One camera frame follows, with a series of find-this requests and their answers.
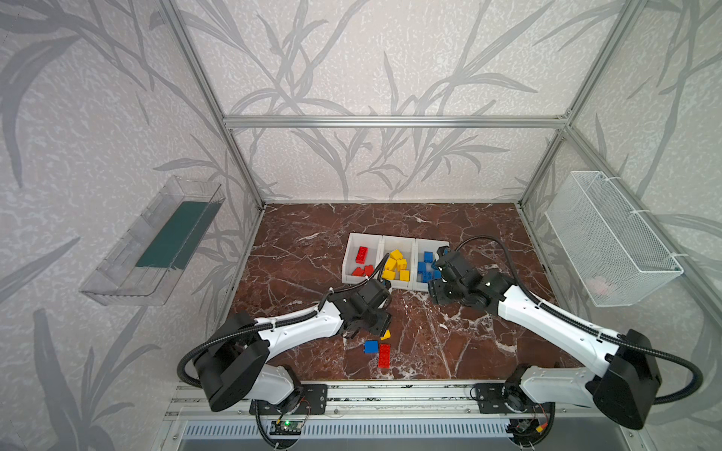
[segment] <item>blue block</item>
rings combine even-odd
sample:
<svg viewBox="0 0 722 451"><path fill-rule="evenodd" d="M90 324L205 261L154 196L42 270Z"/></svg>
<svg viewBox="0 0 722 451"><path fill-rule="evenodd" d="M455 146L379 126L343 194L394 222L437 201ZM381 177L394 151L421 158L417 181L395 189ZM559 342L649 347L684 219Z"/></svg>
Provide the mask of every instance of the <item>blue block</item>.
<svg viewBox="0 0 722 451"><path fill-rule="evenodd" d="M378 353L378 341L367 341L363 344L364 354L376 354Z"/></svg>

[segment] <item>white wire mesh basket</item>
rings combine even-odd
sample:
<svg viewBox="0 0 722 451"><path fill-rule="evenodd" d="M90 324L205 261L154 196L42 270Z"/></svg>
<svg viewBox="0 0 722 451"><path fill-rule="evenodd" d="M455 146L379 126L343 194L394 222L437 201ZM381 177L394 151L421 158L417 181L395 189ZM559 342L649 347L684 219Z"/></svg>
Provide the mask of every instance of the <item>white wire mesh basket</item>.
<svg viewBox="0 0 722 451"><path fill-rule="evenodd" d="M597 307L632 305L683 270L599 171L572 171L546 212Z"/></svg>

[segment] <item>leaf pattern wallpaper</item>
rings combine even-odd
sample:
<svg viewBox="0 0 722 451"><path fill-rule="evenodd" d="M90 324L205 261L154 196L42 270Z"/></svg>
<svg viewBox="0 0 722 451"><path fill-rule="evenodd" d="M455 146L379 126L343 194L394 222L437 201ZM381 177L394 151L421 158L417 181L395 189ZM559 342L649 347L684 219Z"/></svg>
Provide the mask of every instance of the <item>leaf pattern wallpaper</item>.
<svg viewBox="0 0 722 451"><path fill-rule="evenodd" d="M622 3L180 0L178 6L225 115L560 115ZM234 132L269 201L515 201L552 135L439 128ZM488 167L491 176L482 174Z"/></svg>
<svg viewBox="0 0 722 451"><path fill-rule="evenodd" d="M155 2L0 2L0 449L149 449L258 210ZM162 307L84 278L171 175L226 201Z"/></svg>
<svg viewBox="0 0 722 451"><path fill-rule="evenodd" d="M636 192L718 288L722 287L722 1L648 1L574 126ZM700 393L655 407L658 450L716 450L722 440L722 331L676 280L630 307L597 308L544 212L571 170L589 170L565 144L524 206L570 309L617 330L641 330L658 349L705 373ZM684 370L661 364L673 390Z"/></svg>

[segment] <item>red block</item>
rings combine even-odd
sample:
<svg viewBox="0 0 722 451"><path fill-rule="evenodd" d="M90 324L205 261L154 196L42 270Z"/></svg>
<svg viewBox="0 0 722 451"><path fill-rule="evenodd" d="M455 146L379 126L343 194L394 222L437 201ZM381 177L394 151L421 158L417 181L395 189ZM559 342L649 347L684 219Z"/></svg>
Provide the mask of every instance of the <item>red block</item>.
<svg viewBox="0 0 722 451"><path fill-rule="evenodd" d="M388 369L391 366L391 345L382 344L378 347L378 367Z"/></svg>
<svg viewBox="0 0 722 451"><path fill-rule="evenodd" d="M366 254L368 254L368 248L361 246L359 248L359 253L356 254L356 263L360 265L366 263Z"/></svg>

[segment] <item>lego brick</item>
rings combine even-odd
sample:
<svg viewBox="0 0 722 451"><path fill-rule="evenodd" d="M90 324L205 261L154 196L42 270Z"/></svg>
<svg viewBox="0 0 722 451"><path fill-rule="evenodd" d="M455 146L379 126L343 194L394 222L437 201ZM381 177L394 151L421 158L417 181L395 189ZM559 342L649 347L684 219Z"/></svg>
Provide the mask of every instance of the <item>lego brick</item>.
<svg viewBox="0 0 722 451"><path fill-rule="evenodd" d="M382 344L378 347L378 367L388 369L391 366L391 345Z"/></svg>
<svg viewBox="0 0 722 451"><path fill-rule="evenodd" d="M359 247L359 252L356 254L356 263L360 265L366 263L366 254L368 254L368 248Z"/></svg>
<svg viewBox="0 0 722 451"><path fill-rule="evenodd" d="M367 341L363 344L364 354L376 354L378 352L378 341Z"/></svg>

